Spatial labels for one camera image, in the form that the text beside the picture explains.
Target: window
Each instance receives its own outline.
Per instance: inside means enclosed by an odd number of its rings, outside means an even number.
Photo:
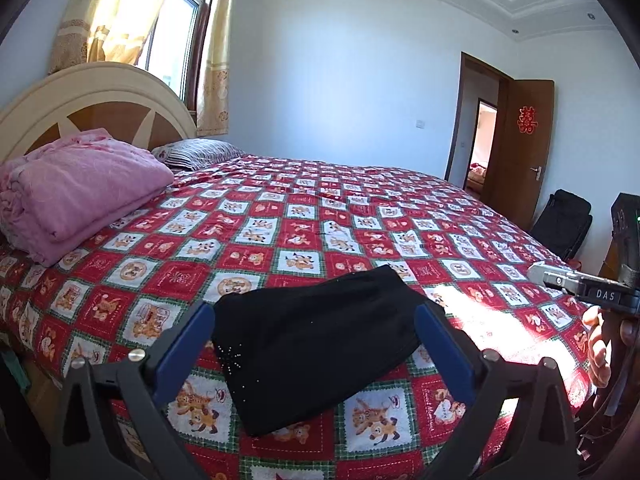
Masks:
[[[195,86],[210,0],[164,0],[136,66],[164,81],[195,108]]]

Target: wooden door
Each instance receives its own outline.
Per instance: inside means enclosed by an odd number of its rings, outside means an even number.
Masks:
[[[498,99],[494,145],[481,199],[528,230],[551,142],[554,82],[511,80],[500,91],[503,95]]]

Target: door frame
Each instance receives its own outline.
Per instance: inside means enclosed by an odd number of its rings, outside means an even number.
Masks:
[[[471,152],[469,153],[469,161],[466,164],[467,167],[471,166],[471,159],[474,156],[474,147],[476,146],[476,134],[478,133],[478,119],[480,118],[480,105],[483,104],[485,106],[489,106],[491,108],[494,108],[496,111],[496,123],[497,123],[497,112],[498,112],[498,106],[494,105],[493,103],[487,101],[486,99],[482,99],[481,97],[478,98],[478,106],[476,107],[476,129],[474,130],[474,136],[471,139]],[[494,150],[494,140],[492,139],[491,141],[491,150]],[[465,183],[462,186],[462,189],[464,190],[466,187],[466,180],[469,178],[469,172],[466,172],[466,176],[465,176]]]
[[[494,130],[494,142],[491,145],[491,155],[489,157],[489,164],[486,168],[486,174],[484,176],[484,186],[482,186],[482,195],[480,200],[484,203],[487,203],[488,200],[491,200],[491,196],[493,194],[493,186],[495,183],[495,161],[500,158],[500,146],[501,141],[504,136],[505,128],[506,128],[506,119],[507,119],[507,102],[509,100],[509,86],[511,81],[514,81],[514,78],[505,74],[501,70],[498,70],[496,67],[491,66],[488,63],[485,63],[481,59],[477,57],[473,57],[466,52],[461,52],[460,55],[460,85],[458,87],[458,106],[456,108],[456,121],[453,126],[453,136],[451,139],[451,148],[449,150],[449,161],[447,162],[447,171],[444,174],[444,180],[449,179],[449,175],[451,173],[451,166],[453,164],[453,155],[456,151],[456,141],[458,140],[458,129],[460,127],[460,112],[462,110],[462,93],[465,87],[465,79],[466,74],[469,70],[473,70],[474,72],[479,72],[481,74],[487,75],[491,78],[494,78],[498,81],[498,102],[495,105],[497,109],[497,114],[495,118],[495,130]]]

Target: black cloth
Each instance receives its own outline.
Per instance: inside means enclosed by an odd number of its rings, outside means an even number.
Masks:
[[[423,302],[389,266],[223,296],[212,339],[244,430],[313,418],[398,366],[419,344]]]

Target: striped pillowcase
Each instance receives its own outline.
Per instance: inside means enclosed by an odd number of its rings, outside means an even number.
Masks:
[[[172,170],[196,171],[226,162],[245,152],[223,140],[185,139],[165,144],[151,153]]]

